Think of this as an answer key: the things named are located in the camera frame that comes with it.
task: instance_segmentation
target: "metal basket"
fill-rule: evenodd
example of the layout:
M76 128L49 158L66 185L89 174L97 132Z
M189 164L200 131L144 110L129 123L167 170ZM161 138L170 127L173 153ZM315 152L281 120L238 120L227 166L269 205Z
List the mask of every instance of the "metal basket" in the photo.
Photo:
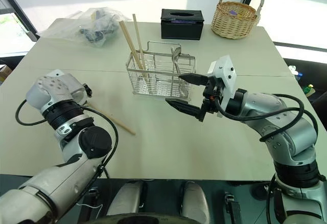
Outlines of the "metal basket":
M191 85L180 79L172 61L172 53L150 52L150 44L170 44L181 47L179 43L149 41L148 48L143 51L145 70L138 68L132 54L126 67L133 86L133 93L160 97L178 97L188 99ZM178 58L180 73L195 73L196 60L189 54L180 54Z

